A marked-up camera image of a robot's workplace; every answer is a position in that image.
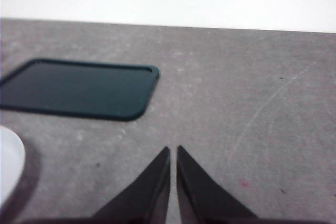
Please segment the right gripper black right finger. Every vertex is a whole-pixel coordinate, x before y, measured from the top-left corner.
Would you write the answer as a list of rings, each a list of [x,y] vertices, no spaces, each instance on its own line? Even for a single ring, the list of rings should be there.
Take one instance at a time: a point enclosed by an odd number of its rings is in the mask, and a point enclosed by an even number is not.
[[[216,183],[181,145],[177,148],[176,171],[182,223],[232,223],[258,219]]]

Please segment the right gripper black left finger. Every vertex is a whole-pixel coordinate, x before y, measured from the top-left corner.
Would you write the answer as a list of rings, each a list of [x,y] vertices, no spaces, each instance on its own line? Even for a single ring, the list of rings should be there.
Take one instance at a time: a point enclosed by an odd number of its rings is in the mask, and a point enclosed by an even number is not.
[[[144,171],[92,218],[104,223],[165,223],[171,182],[170,149],[164,147]]]

